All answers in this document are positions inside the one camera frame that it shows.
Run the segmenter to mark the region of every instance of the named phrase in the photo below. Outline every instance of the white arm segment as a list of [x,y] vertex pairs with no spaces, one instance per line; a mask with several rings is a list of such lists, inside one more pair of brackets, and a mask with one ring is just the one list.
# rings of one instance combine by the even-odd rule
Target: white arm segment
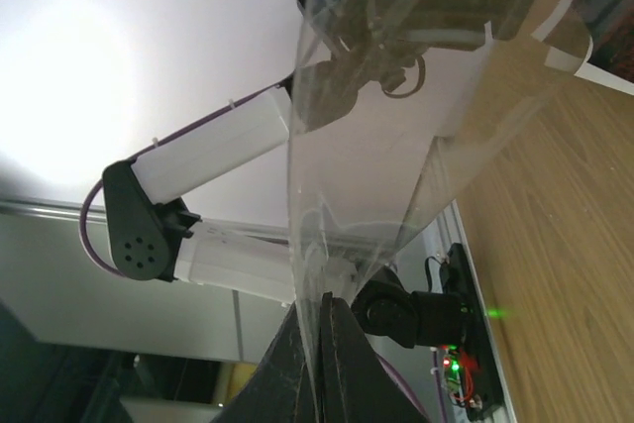
[[174,277],[185,282],[214,284],[282,303],[295,300],[290,252],[202,221],[193,236],[180,244]]
[[288,141],[290,98],[273,87],[140,156],[132,170],[152,203],[168,203]]

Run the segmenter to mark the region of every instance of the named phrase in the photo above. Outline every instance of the clear plastic film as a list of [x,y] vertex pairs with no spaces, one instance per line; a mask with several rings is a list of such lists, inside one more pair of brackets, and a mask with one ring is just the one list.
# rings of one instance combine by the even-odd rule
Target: clear plastic film
[[289,213],[302,338],[350,302],[586,60],[578,0],[298,0]]

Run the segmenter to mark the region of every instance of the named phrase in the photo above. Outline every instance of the robotic arm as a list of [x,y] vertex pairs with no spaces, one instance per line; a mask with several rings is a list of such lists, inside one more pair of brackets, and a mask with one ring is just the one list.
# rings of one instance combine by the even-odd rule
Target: robotic arm
[[181,195],[284,144],[290,98],[272,87],[251,101],[103,173],[110,250],[138,280],[215,284],[294,300],[288,248],[222,230],[190,213]]
[[[512,39],[532,0],[297,0],[331,59],[300,64],[296,88],[309,104],[296,113],[306,130],[348,114],[370,81],[390,98],[417,92],[425,81],[422,55],[430,48],[473,51],[491,23],[498,40]],[[415,88],[395,90],[406,68],[418,67]],[[136,280],[179,279],[214,284],[274,299],[295,300],[286,246],[218,228],[187,210],[180,198],[197,186],[288,140],[293,76],[223,110],[213,121],[103,173],[111,255],[118,271]],[[337,292],[346,266],[327,288]],[[427,421],[380,368],[365,334],[388,336],[402,347],[448,346],[455,362],[472,366],[449,375],[447,385],[470,419],[501,401],[501,387],[483,312],[466,254],[453,246],[441,269],[443,294],[407,293],[383,269],[352,306],[324,294],[320,309],[319,362],[309,375],[295,306],[273,340],[251,383],[219,421]],[[466,375],[474,373],[471,381]]]

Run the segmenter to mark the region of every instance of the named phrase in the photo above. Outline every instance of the green led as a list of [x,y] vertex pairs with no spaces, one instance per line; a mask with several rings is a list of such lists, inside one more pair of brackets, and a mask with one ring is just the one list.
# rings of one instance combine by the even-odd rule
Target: green led
[[506,312],[502,309],[487,309],[486,315],[491,319],[502,319],[506,317]]

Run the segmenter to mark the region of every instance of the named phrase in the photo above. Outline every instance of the wooden surface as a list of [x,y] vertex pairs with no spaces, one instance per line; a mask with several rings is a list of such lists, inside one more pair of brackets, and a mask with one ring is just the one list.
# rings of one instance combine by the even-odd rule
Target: wooden surface
[[634,97],[571,79],[458,203],[519,421],[634,421]]

